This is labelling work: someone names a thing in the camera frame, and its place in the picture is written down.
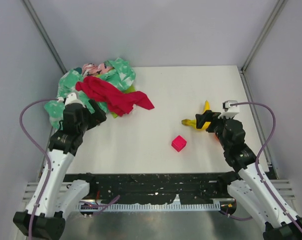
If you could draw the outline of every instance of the pink cloth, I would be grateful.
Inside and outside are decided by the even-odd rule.
[[[87,76],[83,82],[78,81],[75,89],[83,91],[96,102],[105,102],[110,112],[119,116],[128,114],[133,110],[133,104],[151,110],[154,108],[147,95],[141,91],[122,93],[112,84],[94,76]]]
[[[83,76],[91,76],[94,74],[105,74],[108,71],[112,69],[111,66],[106,66],[106,64],[101,63],[99,66],[92,64],[92,63],[87,63],[84,64],[82,67],[82,74]]]

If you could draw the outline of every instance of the white wall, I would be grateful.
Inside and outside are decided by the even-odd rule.
[[[253,98],[277,116],[271,150],[302,208],[302,0],[288,1],[248,70]],[[271,118],[260,111],[269,133]]]
[[[31,0],[66,68],[242,66],[276,0]]]
[[[22,3],[0,1],[0,239],[13,239],[14,213],[43,160],[20,129],[19,113],[30,102],[54,97],[61,75]],[[45,147],[50,123],[42,105],[24,122]]]

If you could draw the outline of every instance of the red cloth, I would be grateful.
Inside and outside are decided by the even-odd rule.
[[[133,104],[148,110],[154,108],[145,93],[141,91],[122,93],[112,84],[94,76],[87,76],[83,82],[78,81],[75,89],[85,92],[90,99],[107,103],[109,110],[119,116],[130,113]]]

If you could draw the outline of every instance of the green floral cloth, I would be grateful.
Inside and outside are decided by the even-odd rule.
[[[99,76],[102,80],[105,80],[118,88],[120,91],[127,90],[135,80],[135,72],[129,65],[127,61],[124,61],[121,58],[116,59],[115,61],[106,61],[107,66],[112,66],[114,69],[109,72]],[[58,84],[57,97],[65,98],[71,92],[77,93],[78,98],[86,105],[91,113],[94,112],[94,109],[91,107],[89,98],[83,91],[77,91],[75,89],[75,84],[77,82],[82,82],[83,76],[76,70],[70,70],[63,77],[61,77]],[[108,112],[107,105],[104,102],[98,102],[100,108]],[[55,100],[49,101],[44,105],[45,110],[49,113],[50,123],[54,128],[59,128],[59,121],[63,120],[63,110],[64,103],[57,102]]]

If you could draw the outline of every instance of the white table surface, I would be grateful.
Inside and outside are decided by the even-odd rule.
[[[205,100],[222,112],[226,100],[247,101],[236,66],[136,67],[135,87],[148,95],[152,110],[136,107],[124,117],[107,115],[106,122],[87,131],[68,174],[146,174],[228,172],[223,149],[213,133],[181,124],[201,113]],[[246,143],[257,154],[261,147],[250,107],[241,106]],[[181,135],[186,147],[177,152],[172,140]],[[268,171],[264,154],[260,160]]]

